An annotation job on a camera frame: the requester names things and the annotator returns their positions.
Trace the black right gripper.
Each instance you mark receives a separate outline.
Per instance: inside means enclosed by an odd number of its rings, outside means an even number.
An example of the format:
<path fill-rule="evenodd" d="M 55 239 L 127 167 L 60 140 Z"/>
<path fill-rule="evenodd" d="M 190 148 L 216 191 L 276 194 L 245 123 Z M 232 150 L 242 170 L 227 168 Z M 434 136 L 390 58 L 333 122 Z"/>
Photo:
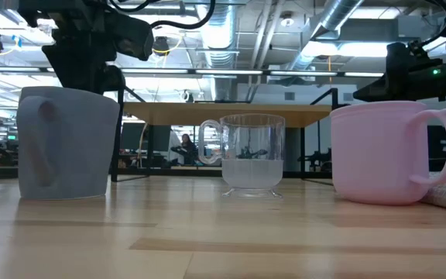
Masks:
<path fill-rule="evenodd" d="M 364 102 L 415 101 L 423 86 L 441 73 L 443 60 L 429 58 L 420 41 L 391 43 L 387 47 L 386 75 L 353 93 Z"/>

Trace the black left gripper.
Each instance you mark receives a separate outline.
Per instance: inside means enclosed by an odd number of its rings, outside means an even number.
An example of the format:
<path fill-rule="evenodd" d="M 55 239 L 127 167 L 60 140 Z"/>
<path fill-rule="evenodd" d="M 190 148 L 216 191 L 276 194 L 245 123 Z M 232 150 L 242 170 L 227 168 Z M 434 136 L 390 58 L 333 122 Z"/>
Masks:
<path fill-rule="evenodd" d="M 121 70 L 107 62 L 114 61 L 117 51 L 109 40 L 81 38 L 61 40 L 43 46 L 60 83 L 73 88 L 103 95 L 105 91 L 123 91 L 125 78 Z"/>

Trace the pink plastic mug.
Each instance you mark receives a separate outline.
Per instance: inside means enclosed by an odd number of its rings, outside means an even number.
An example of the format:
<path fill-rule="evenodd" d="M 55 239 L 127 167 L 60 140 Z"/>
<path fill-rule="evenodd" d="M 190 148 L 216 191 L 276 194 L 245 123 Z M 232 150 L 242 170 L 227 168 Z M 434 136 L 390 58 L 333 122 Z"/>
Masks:
<path fill-rule="evenodd" d="M 370 102 L 337 108 L 331 117 L 331 162 L 335 190 L 353 202 L 409 205 L 446 183 L 445 164 L 430 176 L 427 122 L 446 108 L 409 101 Z"/>

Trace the grey-blue ceramic mug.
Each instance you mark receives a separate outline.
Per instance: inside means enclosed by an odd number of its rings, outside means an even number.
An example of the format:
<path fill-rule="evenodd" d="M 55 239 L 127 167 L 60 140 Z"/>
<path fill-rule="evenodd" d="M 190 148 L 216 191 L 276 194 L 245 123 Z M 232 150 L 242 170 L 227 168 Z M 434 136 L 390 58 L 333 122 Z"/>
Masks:
<path fill-rule="evenodd" d="M 104 195 L 119 109 L 116 101 L 89 91 L 23 88 L 16 115 L 21 197 Z"/>

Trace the wooden shelf black metal legs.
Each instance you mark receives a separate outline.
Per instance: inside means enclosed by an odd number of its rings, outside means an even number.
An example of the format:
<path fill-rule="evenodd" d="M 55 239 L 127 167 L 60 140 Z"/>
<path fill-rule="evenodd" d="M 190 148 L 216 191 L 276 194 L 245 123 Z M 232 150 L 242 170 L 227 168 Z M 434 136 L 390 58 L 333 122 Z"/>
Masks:
<path fill-rule="evenodd" d="M 309 105 L 261 105 L 247 102 L 197 102 L 197 103 L 162 103 L 162 102 L 126 102 L 124 111 L 137 119 L 156 126 L 199 126 L 207 119 L 220 119 L 234 114 L 271 114 L 284 117 L 288 128 L 300 130 L 299 171 L 287 171 L 286 178 L 302 180 L 330 179 L 330 172 L 310 172 L 306 170 L 305 128 L 326 118 L 330 111 L 339 108 L 338 89 L 330 88 L 314 99 Z"/>

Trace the dark background monitor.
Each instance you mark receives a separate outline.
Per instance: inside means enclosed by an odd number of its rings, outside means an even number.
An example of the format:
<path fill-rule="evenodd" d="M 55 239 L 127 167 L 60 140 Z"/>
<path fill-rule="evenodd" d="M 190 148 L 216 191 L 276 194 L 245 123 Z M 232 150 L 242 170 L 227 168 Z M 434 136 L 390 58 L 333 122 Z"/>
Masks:
<path fill-rule="evenodd" d="M 124 122 L 122 125 L 121 149 L 148 150 L 151 146 L 153 151 L 168 151 L 170 143 L 169 126 L 151 126 L 139 122 Z"/>

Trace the person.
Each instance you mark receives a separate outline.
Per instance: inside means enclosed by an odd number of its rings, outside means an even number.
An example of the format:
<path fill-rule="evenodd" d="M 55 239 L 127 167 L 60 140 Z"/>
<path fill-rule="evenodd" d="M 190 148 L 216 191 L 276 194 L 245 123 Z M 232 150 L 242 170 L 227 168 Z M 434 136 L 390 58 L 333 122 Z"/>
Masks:
<path fill-rule="evenodd" d="M 191 141 L 188 134 L 182 135 L 181 143 L 170 148 L 171 151 L 179 154 L 184 159 L 184 165 L 194 166 L 197 160 L 197 147 Z"/>

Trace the silver spiral air duct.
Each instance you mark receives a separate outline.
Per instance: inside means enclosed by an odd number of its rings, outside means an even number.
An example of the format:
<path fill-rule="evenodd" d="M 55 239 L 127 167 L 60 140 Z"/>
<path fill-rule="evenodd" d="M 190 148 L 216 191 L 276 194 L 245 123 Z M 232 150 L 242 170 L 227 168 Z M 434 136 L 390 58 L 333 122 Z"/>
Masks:
<path fill-rule="evenodd" d="M 313 54 L 314 39 L 325 33 L 333 33 L 337 39 L 342 25 L 364 0 L 327 0 L 321 13 L 310 17 L 300 34 L 301 47 L 288 64 L 288 71 L 305 71 L 317 54 Z"/>

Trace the ribbed flexible air duct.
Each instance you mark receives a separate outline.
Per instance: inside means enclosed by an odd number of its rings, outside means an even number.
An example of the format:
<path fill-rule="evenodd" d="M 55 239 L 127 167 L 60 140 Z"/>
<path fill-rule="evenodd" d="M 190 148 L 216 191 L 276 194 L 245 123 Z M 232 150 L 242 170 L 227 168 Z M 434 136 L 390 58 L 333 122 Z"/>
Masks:
<path fill-rule="evenodd" d="M 232 68 L 235 54 L 237 8 L 217 4 L 211 18 L 201 28 L 207 65 L 210 68 Z"/>

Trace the black aluminium rig frame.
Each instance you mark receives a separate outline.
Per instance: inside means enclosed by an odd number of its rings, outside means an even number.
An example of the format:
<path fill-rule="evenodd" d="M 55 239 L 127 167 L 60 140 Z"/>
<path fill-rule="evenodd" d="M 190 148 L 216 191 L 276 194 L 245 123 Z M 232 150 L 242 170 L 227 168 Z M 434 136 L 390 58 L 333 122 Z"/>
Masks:
<path fill-rule="evenodd" d="M 133 176 L 182 176 L 182 177 L 220 177 L 221 168 L 218 167 L 173 167 L 164 168 L 119 168 L 117 175 Z M 14 179 L 18 177 L 17 167 L 0 167 L 0 179 Z M 332 179 L 331 172 L 300 172 L 284 171 L 283 178 L 300 179 Z"/>

